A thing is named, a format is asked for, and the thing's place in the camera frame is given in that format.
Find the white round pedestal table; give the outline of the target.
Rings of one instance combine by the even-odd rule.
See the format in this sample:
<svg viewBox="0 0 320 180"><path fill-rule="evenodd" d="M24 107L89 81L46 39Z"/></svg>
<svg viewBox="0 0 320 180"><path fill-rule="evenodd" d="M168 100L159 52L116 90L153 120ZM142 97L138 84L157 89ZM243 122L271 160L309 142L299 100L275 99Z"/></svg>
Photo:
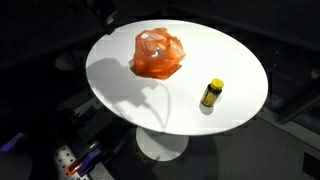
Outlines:
<svg viewBox="0 0 320 180"><path fill-rule="evenodd" d="M131 71L135 36L165 27L183 44L182 67L166 80ZM135 124L136 141L157 161L179 157L191 136L234 129L264 105L268 79L258 58L231 36L200 24L178 20L130 23L100 38L86 60L86 76L99 101ZM201 98L213 79L224 82L213 107Z"/></svg>

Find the purple and orange clamp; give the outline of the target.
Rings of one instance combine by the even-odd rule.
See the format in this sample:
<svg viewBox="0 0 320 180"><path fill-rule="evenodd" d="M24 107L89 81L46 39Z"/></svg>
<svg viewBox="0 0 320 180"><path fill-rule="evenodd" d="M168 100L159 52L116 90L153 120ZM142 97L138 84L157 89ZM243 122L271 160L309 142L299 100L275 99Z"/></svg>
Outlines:
<svg viewBox="0 0 320 180"><path fill-rule="evenodd" d="M79 160L73 160L66 167L65 172L67 175L74 175L75 173L77 173L79 176L83 177L94 168L101 157L102 151L99 148L95 148L89 151L84 157L80 158Z"/></svg>

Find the perforated metal plate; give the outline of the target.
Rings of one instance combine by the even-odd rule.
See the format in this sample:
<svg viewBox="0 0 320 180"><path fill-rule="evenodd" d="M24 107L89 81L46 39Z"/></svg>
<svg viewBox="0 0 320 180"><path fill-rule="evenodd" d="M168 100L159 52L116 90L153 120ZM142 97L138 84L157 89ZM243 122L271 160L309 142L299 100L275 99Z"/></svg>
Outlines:
<svg viewBox="0 0 320 180"><path fill-rule="evenodd" d="M78 173L68 175L66 168L74 160L76 160L75 154L67 145L59 146L53 154L54 164L57 169L58 180L92 180L88 174L80 176Z"/></svg>

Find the orange plastic bag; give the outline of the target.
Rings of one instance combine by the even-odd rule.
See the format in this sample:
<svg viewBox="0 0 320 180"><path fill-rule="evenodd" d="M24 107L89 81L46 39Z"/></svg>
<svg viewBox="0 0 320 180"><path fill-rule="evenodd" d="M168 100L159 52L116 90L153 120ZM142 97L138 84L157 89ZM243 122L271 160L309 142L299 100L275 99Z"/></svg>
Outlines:
<svg viewBox="0 0 320 180"><path fill-rule="evenodd" d="M157 57L144 55L141 49L141 35L150 34L158 43L161 54ZM186 53L181 41L168 33L166 28L143 30L135 37L135 52L132 70L137 76L168 79L181 68L180 62Z"/></svg>

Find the yellow-capped amber pill bottle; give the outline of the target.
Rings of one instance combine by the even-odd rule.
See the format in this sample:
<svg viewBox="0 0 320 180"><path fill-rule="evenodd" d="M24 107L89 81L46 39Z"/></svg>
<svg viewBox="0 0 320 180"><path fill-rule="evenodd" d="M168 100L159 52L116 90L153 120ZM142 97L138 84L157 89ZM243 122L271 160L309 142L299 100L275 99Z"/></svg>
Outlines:
<svg viewBox="0 0 320 180"><path fill-rule="evenodd" d="M216 100L222 93L224 82L220 79L213 79L207 86L202 98L201 103L206 107L213 107Z"/></svg>

